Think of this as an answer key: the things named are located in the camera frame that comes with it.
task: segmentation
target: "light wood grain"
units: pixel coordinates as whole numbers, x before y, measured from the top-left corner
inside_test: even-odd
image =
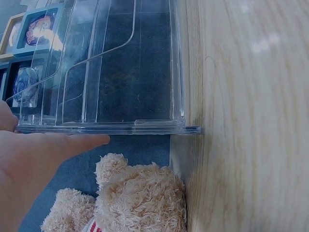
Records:
[[[188,231],[309,231],[308,1],[178,7],[188,23],[186,119],[204,129],[171,138]]]

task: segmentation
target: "fluffy fur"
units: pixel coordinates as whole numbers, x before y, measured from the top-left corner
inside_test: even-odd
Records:
[[[128,166],[98,193],[95,220],[103,231],[186,231],[184,185],[168,167]]]
[[[94,216],[103,232],[186,232],[184,185],[170,168],[131,167],[123,155],[108,154],[96,174],[96,203],[80,191],[60,190],[43,231],[81,232]]]
[[[113,175],[122,172],[127,167],[127,159],[122,154],[109,153],[101,157],[100,162],[97,163],[95,174],[97,175],[98,188],[109,182]]]
[[[80,232],[93,217],[95,199],[80,191],[59,190],[50,214],[41,225],[44,232]]]

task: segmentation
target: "picture frame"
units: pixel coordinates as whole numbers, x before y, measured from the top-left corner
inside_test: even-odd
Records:
[[[4,100],[4,83],[6,81],[9,63],[0,64],[0,98]]]
[[[32,60],[35,59],[35,66],[32,64]],[[7,101],[11,111],[15,115],[19,115],[21,107],[20,102],[18,102],[14,95],[14,88],[15,88],[15,80],[20,72],[24,71],[24,69],[32,69],[38,75],[38,81],[41,81],[45,78],[46,74],[46,66],[47,66],[47,59],[48,54],[39,54],[34,56],[27,56],[21,58],[15,58],[10,61],[7,67],[7,74],[5,78],[5,82],[2,83],[3,94],[2,99]],[[25,107],[23,105],[22,111],[23,113],[31,114],[38,114],[41,112],[42,109],[42,95],[43,95],[43,86],[38,85],[37,92],[35,93],[34,100],[31,106]]]
[[[16,42],[19,28],[25,13],[10,17],[0,42],[0,61],[5,62],[14,58],[13,45]]]
[[[21,28],[18,31],[16,43],[13,46],[13,55],[15,57],[32,56],[34,51],[36,54],[48,53],[50,50],[50,40],[53,40],[55,30],[61,19],[61,14],[63,11],[63,4],[56,4],[45,8],[36,9],[34,11],[26,12],[23,20],[21,22]],[[45,35],[41,30],[43,26],[39,27],[39,20],[44,20],[49,16],[52,20],[49,22],[50,28],[46,30]],[[39,37],[35,37],[31,31],[38,29]]]

